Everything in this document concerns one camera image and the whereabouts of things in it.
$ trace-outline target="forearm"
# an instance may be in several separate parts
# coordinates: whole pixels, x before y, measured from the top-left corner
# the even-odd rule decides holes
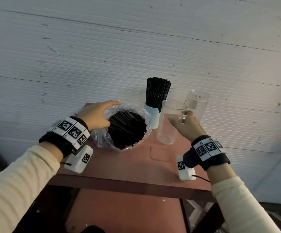
[[[53,145],[36,145],[0,172],[0,232],[15,229],[35,198],[56,174],[61,159],[62,154]]]
[[[231,233],[281,232],[229,164],[209,167],[207,174]]]

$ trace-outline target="hand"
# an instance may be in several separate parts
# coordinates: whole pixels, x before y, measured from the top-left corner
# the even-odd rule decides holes
[[[199,136],[206,135],[206,132],[193,116],[192,111],[183,111],[183,114],[187,116],[179,121],[169,118],[170,123],[183,137],[187,138],[192,143]]]
[[[119,101],[98,102],[93,105],[82,108],[77,117],[82,119],[89,130],[101,129],[109,127],[110,122],[103,117],[105,110],[112,105],[121,105]]]

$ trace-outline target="sleeve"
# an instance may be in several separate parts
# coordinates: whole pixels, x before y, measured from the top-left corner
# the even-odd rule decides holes
[[[0,232],[13,232],[59,167],[48,150],[35,145],[0,172]]]
[[[212,193],[230,233],[281,233],[238,176],[214,184]]]

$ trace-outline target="qr code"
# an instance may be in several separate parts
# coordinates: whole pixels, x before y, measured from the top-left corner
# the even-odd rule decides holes
[[[221,143],[219,141],[215,141],[215,143],[219,148],[223,148],[223,146],[221,145]]]
[[[183,169],[185,169],[185,165],[184,165],[183,161],[178,162],[177,165],[178,165],[178,170],[183,170]]]
[[[64,130],[64,131],[67,131],[73,124],[64,120],[63,122],[60,123],[60,125],[58,125],[57,127]]]
[[[70,131],[68,132],[69,135],[71,135],[73,138],[77,139],[82,131],[80,131],[76,126],[74,126]]]
[[[217,150],[216,145],[214,145],[214,143],[212,141],[208,142],[208,143],[205,143],[204,145],[205,145],[205,147],[207,148],[208,151]]]
[[[90,157],[91,156],[86,153],[81,161],[84,162],[84,163],[87,163],[88,160],[90,159]]]
[[[82,145],[86,141],[86,139],[87,139],[86,136],[82,134],[82,136],[79,137],[77,142],[79,143],[79,145]]]
[[[196,151],[199,156],[205,155],[207,153],[203,145],[199,146]]]

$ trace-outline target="plastic bag of black straws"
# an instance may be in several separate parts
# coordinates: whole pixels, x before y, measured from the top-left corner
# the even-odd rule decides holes
[[[104,118],[109,128],[93,130],[91,137],[97,147],[124,151],[144,141],[151,133],[152,117],[140,105],[123,103],[109,107]]]

